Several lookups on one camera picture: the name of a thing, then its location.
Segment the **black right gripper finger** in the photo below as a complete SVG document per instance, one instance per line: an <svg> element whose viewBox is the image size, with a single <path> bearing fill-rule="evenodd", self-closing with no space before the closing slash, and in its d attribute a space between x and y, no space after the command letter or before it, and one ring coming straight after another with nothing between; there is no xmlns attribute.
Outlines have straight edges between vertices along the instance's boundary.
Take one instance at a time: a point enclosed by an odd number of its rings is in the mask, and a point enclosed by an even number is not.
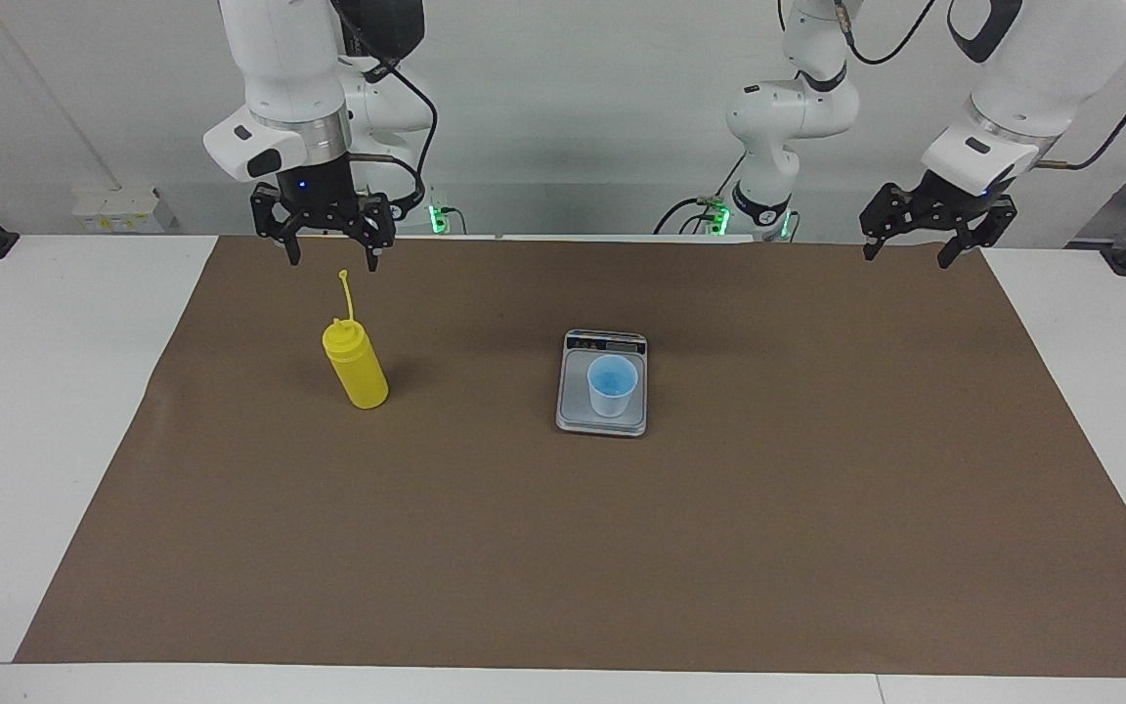
<svg viewBox="0 0 1126 704"><path fill-rule="evenodd" d="M379 259L395 243L392 204L384 193L357 195L352 214L352 241L361 246L367 271L378 271Z"/></svg>
<svg viewBox="0 0 1126 704"><path fill-rule="evenodd" d="M282 196L282 191L270 184L254 184L250 195L256 237L282 246L291 266L300 266L300 231L305 224L305 210Z"/></svg>

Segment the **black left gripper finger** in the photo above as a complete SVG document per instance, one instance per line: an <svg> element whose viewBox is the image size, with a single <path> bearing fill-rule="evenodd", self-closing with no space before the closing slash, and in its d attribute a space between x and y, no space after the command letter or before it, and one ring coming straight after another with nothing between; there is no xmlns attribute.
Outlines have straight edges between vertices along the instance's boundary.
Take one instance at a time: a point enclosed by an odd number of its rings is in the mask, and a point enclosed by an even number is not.
<svg viewBox="0 0 1126 704"><path fill-rule="evenodd" d="M1001 196L995 204L989 206L988 213L978 219L977 226L969 226L966 222L958 222L955 228L955 235L937 253L939 268L948 269L953 262L960 258L962 253L978 248L995 246L997 241L1004 237L1006 228L1015 222L1018 215L1018 207L1013 197Z"/></svg>
<svg viewBox="0 0 1126 704"><path fill-rule="evenodd" d="M864 259L875 259L890 238L908 235L924 228L926 214L927 196L921 189L908 191L893 182L885 182L859 214L859 228L866 238Z"/></svg>

